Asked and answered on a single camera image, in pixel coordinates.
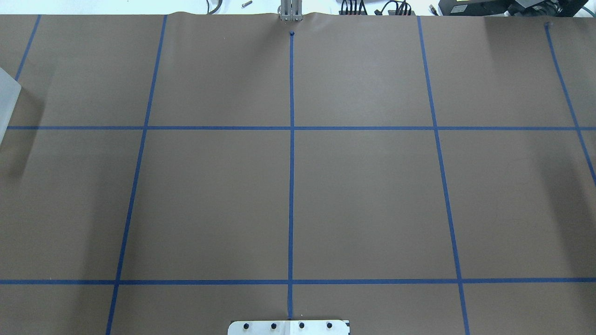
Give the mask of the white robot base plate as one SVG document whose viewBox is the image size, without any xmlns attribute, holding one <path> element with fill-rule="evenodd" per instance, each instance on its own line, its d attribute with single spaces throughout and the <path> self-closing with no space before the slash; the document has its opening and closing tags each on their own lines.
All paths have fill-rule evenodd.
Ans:
<svg viewBox="0 0 596 335">
<path fill-rule="evenodd" d="M 350 335 L 344 320 L 273 320 L 230 323 L 228 335 Z"/>
</svg>

